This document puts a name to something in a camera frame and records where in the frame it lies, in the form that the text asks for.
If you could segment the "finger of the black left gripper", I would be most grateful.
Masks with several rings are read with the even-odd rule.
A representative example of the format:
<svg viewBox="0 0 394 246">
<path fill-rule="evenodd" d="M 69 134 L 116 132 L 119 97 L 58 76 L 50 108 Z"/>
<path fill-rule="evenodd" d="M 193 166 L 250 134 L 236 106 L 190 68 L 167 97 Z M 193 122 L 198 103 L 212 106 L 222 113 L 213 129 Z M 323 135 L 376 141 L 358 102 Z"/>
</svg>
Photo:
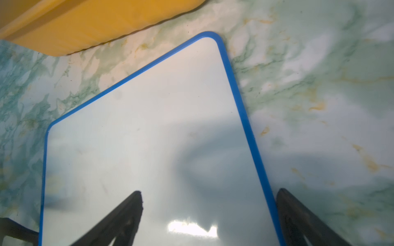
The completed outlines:
<svg viewBox="0 0 394 246">
<path fill-rule="evenodd" d="M 11 220 L 10 218 L 1 218 L 1 246 L 3 245 L 4 238 L 6 236 L 16 238 L 28 243 L 32 243 L 34 246 L 39 245 L 39 233 L 28 229 L 21 224 Z"/>
</svg>

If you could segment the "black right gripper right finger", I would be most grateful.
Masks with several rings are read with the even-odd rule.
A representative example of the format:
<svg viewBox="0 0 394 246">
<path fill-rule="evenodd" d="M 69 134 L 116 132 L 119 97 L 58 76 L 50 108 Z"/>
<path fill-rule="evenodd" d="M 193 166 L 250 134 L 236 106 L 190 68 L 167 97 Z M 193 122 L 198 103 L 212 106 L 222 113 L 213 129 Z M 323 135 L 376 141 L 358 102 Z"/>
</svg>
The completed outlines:
<svg viewBox="0 0 394 246">
<path fill-rule="evenodd" d="M 277 193 L 279 221 L 288 246 L 350 246 L 288 190 Z"/>
</svg>

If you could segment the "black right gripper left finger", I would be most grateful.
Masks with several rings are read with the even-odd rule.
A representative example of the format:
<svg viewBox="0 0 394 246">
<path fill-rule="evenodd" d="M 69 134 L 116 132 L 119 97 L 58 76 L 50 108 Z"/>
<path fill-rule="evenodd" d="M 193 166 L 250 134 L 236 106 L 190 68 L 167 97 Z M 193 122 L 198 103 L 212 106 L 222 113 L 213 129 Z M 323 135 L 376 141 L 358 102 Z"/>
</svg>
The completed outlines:
<svg viewBox="0 0 394 246">
<path fill-rule="evenodd" d="M 73 245 L 131 246 L 138 231 L 142 213 L 142 194 L 140 191 L 134 191 Z"/>
</svg>

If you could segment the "blue-framed whiteboard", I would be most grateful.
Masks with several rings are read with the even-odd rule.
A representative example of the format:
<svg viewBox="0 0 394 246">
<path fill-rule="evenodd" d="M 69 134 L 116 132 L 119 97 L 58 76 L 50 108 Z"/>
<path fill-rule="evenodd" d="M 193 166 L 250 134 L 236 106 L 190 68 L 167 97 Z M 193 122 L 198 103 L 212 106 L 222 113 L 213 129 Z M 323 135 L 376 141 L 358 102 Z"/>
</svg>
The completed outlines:
<svg viewBox="0 0 394 246">
<path fill-rule="evenodd" d="M 134 191 L 136 246 L 282 246 L 223 40 L 202 32 L 52 122 L 41 246 L 69 246 Z"/>
</svg>

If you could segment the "yellow plastic storage box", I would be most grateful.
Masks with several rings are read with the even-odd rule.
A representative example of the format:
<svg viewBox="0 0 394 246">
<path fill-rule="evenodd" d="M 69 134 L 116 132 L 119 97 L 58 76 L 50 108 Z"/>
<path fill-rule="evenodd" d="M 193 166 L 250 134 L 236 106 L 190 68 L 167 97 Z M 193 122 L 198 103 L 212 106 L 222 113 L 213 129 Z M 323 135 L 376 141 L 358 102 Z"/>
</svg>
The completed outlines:
<svg viewBox="0 0 394 246">
<path fill-rule="evenodd" d="M 1 1 L 1 40 L 63 56 L 192 11 L 196 1 Z"/>
</svg>

